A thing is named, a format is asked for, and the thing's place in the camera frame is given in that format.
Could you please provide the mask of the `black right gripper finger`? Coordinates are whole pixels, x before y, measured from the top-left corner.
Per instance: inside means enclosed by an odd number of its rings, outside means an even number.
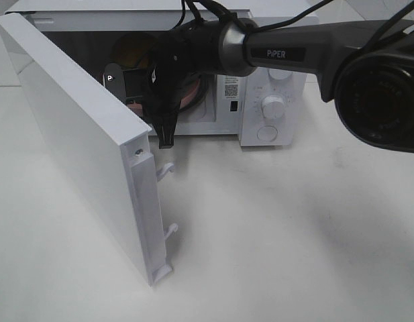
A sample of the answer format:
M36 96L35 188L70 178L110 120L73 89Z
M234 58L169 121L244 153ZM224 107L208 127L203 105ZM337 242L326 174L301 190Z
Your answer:
M159 139L159 148L172 148L174 146L177 121L178 115L175 113L154 118L154 129Z

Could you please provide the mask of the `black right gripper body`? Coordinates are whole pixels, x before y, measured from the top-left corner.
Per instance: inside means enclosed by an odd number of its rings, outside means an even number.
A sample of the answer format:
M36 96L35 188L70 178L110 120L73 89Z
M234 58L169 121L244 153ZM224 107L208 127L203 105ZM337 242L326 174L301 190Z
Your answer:
M190 21L161 34L144 86L143 108L153 126L174 124L187 87L200 74L219 74L223 64L220 21Z

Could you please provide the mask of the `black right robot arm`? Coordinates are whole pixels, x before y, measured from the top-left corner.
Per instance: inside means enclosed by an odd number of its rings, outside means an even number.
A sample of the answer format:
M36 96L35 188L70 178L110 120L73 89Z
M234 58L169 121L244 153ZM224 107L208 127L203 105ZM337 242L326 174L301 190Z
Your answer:
M314 74L348 131L371 146L414 153L414 24L348 21L256 32L250 19L195 21L164 32L142 85L161 148L174 144L180 102L200 74L258 67Z

